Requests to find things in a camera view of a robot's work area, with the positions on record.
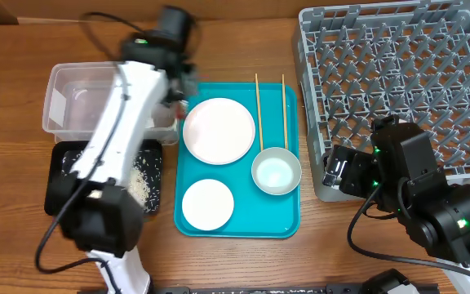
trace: dish rack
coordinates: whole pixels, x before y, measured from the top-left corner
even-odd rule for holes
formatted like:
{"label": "dish rack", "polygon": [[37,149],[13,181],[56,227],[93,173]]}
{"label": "dish rack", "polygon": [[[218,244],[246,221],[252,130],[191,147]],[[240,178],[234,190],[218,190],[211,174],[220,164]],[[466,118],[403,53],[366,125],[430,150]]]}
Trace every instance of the dish rack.
{"label": "dish rack", "polygon": [[293,37],[313,184],[323,201],[334,144],[371,152],[370,122],[398,114],[429,135],[450,184],[470,183],[470,1],[314,7]]}

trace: wooden chopstick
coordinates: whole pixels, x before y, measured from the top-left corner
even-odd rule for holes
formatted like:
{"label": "wooden chopstick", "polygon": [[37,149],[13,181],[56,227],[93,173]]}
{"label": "wooden chopstick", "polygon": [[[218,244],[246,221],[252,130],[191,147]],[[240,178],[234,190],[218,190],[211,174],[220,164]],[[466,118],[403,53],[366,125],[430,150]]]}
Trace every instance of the wooden chopstick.
{"label": "wooden chopstick", "polygon": [[287,146],[287,114],[286,114],[286,86],[284,86],[284,74],[282,75],[282,113],[284,115],[284,148]]}
{"label": "wooden chopstick", "polygon": [[257,116],[259,117],[260,151],[263,151],[264,142],[262,140],[262,118],[260,117],[260,93],[259,93],[259,79],[257,78],[257,73],[255,74],[255,85],[257,89]]}

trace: transparent bin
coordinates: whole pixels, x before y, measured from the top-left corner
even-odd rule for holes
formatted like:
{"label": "transparent bin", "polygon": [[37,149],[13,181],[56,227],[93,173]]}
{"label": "transparent bin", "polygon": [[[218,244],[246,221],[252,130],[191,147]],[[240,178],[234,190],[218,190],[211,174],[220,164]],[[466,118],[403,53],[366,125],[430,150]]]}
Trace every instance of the transparent bin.
{"label": "transparent bin", "polygon": [[[60,64],[48,81],[42,128],[55,141],[89,140],[99,122],[113,84],[112,62]],[[158,105],[144,131],[145,139],[163,144],[179,140],[175,111]]]}

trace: green led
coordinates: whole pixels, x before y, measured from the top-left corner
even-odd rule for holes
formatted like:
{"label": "green led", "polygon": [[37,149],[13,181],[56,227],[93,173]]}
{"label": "green led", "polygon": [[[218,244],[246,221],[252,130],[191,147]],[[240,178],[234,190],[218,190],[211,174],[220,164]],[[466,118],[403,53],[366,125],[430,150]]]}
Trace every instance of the green led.
{"label": "green led", "polygon": [[466,219],[458,220],[458,227],[460,227],[460,229],[463,229],[466,226],[469,226],[469,222]]}

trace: teal tray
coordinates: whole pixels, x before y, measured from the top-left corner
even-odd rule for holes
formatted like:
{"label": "teal tray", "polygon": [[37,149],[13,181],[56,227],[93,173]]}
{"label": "teal tray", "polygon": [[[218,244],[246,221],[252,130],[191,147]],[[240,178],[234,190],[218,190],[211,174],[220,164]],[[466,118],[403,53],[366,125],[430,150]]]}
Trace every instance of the teal tray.
{"label": "teal tray", "polygon": [[[264,148],[283,148],[282,85],[261,83],[259,89]],[[201,83],[198,87],[198,95],[189,99],[189,110],[204,100],[220,97],[235,100],[250,111],[255,121],[256,130],[253,145],[247,154],[235,163],[214,166],[196,159],[188,151],[184,142],[180,142],[175,187],[175,225],[183,234],[194,237],[289,238],[300,225],[299,187],[286,195],[272,196],[261,191],[251,178],[251,164],[260,150],[255,84]],[[286,108],[288,145],[290,151],[298,158],[297,100],[290,87],[286,87]],[[224,226],[213,231],[195,229],[186,221],[182,212],[184,193],[193,183],[204,179],[218,180],[227,185],[235,202],[230,220]]]}

